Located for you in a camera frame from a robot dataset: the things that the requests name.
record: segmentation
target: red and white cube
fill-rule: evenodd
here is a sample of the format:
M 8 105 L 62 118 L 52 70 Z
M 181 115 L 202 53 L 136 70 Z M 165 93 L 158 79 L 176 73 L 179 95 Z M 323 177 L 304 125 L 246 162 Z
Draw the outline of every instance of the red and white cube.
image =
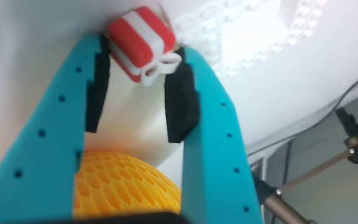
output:
M 173 32 L 147 7 L 131 11 L 109 26 L 111 57 L 132 81 L 153 84 L 159 74 L 175 72 Z

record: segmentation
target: honeycomb pattern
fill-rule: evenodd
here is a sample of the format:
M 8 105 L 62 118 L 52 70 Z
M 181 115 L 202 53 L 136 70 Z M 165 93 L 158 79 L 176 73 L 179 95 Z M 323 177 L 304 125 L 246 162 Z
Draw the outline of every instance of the honeycomb pattern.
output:
M 156 168 L 111 151 L 85 151 L 75 176 L 75 219 L 180 211 L 180 191 Z

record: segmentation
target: yellow ball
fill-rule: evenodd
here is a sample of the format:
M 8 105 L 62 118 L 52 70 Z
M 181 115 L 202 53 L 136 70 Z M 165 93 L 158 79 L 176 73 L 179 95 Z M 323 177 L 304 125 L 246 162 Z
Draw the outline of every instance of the yellow ball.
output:
M 156 168 L 111 151 L 85 151 L 75 177 L 74 218 L 180 211 L 180 191 Z

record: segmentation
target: black cable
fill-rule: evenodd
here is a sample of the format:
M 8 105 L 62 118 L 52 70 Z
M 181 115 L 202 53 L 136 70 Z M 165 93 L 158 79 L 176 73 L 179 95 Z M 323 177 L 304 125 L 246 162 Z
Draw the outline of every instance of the black cable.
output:
M 342 96 L 338 98 L 338 100 L 337 100 L 337 102 L 335 103 L 335 105 L 333 106 L 333 108 L 332 108 L 326 115 L 324 115 L 323 118 L 321 118 L 316 124 L 314 124 L 314 125 L 312 125 L 312 126 L 306 128 L 306 129 L 304 129 L 304 130 L 302 130 L 302 131 L 300 131 L 300 132 L 298 132 L 298 133 L 291 134 L 291 135 L 289 135 L 289 136 L 287 136 L 287 137 L 285 137 L 285 138 L 282 138 L 282 139 L 280 139 L 280 140 L 278 140 L 278 141 L 275 141 L 275 142 L 273 142 L 273 143 L 271 143 L 271 144 L 269 144 L 269 145 L 267 145 L 267 146 L 264 146 L 264 147 L 262 147 L 262 148 L 260 148 L 260 149 L 258 149 L 258 150 L 256 150 L 256 151 L 254 151 L 254 152 L 251 152 L 251 153 L 248 154 L 247 156 L 252 156 L 252 155 L 254 155 L 254 154 L 256 154 L 256 153 L 258 153 L 258 152 L 260 152 L 260 151 L 263 151 L 263 150 L 265 150 L 265 149 L 267 149 L 267 148 L 269 148 L 269 147 L 271 147 L 271 146 L 274 146 L 274 145 L 276 145 L 276 144 L 278 144 L 278 143 L 280 143 L 280 142 L 284 142 L 284 141 L 290 140 L 290 139 L 292 139 L 292 138 L 294 138 L 294 137 L 299 136 L 300 134 L 303 134 L 303 133 L 305 133 L 305 132 L 307 132 L 307 131 L 309 131 L 309 130 L 311 130 L 311 129 L 317 127 L 317 126 L 319 126 L 319 125 L 320 125 L 323 121 L 325 121 L 333 112 L 335 112 L 335 111 L 338 109 L 338 107 L 339 107 L 339 105 L 342 103 L 343 99 L 344 99 L 357 85 L 358 85 L 358 81 L 356 81 L 355 83 L 353 83 L 353 84 L 342 94 Z
M 284 162 L 284 173 L 283 173 L 283 181 L 282 186 L 284 186 L 288 181 L 288 170 L 290 167 L 290 156 L 292 149 L 292 140 L 287 144 L 287 151 L 285 152 L 285 162 Z M 273 214 L 272 221 L 270 224 L 274 224 L 276 222 L 276 215 Z

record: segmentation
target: metal pole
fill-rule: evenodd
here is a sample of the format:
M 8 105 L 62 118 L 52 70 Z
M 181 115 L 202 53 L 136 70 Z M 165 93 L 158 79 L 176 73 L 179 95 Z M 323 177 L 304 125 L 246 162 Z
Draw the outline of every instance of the metal pole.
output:
M 302 182 L 308 180 L 309 178 L 319 174 L 320 172 L 326 170 L 327 168 L 337 164 L 338 162 L 341 162 L 342 160 L 348 158 L 351 155 L 349 151 L 344 151 L 335 157 L 327 160 L 326 162 L 323 162 L 322 164 L 318 165 L 317 167 L 311 169 L 307 173 L 303 174 L 302 176 L 296 178 L 295 180 L 291 180 L 282 187 L 280 187 L 280 190 L 284 193 L 288 192 L 290 189 L 294 188 L 295 186 L 301 184 Z
M 303 218 L 289 204 L 281 199 L 280 190 L 269 186 L 269 184 L 260 180 L 254 174 L 252 176 L 254 178 L 259 203 L 265 205 L 278 219 L 286 224 L 310 224 L 307 219 Z
M 284 202 L 278 195 L 270 195 L 264 205 L 282 222 L 286 224 L 310 224 L 308 220 L 303 218 L 289 204 Z

